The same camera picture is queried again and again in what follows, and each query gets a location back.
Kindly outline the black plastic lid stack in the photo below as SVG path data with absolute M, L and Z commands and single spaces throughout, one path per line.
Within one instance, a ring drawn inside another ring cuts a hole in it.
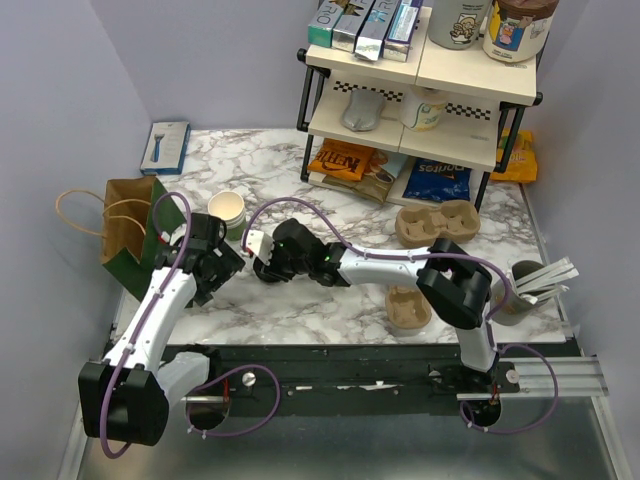
M 274 283 L 280 282 L 280 279 L 277 276 L 274 276 L 272 273 L 270 273 L 267 270 L 267 266 L 259 258 L 254 259 L 252 268 L 254 273 L 258 277 L 258 279 L 261 280 L 262 282 L 267 284 L 274 284 Z

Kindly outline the green paper cup stack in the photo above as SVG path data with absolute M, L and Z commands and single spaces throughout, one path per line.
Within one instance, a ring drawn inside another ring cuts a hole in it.
M 216 193 L 208 202 L 208 213 L 225 222 L 227 240 L 241 240 L 247 226 L 247 215 L 245 202 L 240 194 L 233 191 Z

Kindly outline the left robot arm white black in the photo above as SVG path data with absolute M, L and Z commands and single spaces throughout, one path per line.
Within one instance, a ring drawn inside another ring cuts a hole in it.
M 226 224 L 194 213 L 156 256 L 149 288 L 125 333 L 100 362 L 78 377 L 87 436 L 130 444 L 158 443 L 170 410 L 189 391 L 214 393 L 220 368 L 203 354 L 183 351 L 162 360 L 177 320 L 203 306 L 245 262 L 225 241 Z

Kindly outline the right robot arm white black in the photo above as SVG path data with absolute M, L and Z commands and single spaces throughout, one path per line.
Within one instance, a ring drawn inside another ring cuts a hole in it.
M 419 291 L 438 317 L 452 326 L 461 348 L 460 379 L 480 392 L 496 380 L 497 352 L 484 320 L 492 276 L 487 263 L 455 242 L 438 239 L 430 247 L 380 250 L 348 242 L 324 243 L 295 219 L 269 235 L 250 230 L 243 248 L 266 283 L 306 275 L 324 287 L 378 284 Z

